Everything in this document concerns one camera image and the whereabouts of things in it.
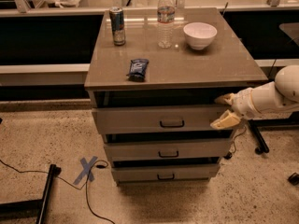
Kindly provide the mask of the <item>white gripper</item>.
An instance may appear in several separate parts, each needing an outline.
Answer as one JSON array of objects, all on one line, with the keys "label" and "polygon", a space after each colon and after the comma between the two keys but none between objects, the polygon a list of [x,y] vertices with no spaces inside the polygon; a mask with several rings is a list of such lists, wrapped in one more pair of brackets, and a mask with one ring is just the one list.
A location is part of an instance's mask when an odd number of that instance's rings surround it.
[{"label": "white gripper", "polygon": [[254,119],[258,115],[252,99],[253,88],[247,88],[238,93],[227,93],[217,97],[214,102],[221,105],[231,105],[234,112],[226,110],[210,126],[216,130],[228,129],[238,125],[243,119]]}]

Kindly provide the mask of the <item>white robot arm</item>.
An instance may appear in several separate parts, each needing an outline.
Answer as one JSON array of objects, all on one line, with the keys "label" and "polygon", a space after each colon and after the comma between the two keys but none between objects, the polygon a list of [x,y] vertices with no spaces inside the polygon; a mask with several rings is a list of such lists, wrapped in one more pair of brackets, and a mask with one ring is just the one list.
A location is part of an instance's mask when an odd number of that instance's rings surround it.
[{"label": "white robot arm", "polygon": [[222,130],[268,113],[288,113],[299,110],[299,66],[289,65],[276,74],[275,80],[238,93],[228,93],[215,99],[216,104],[229,105],[210,126]]}]

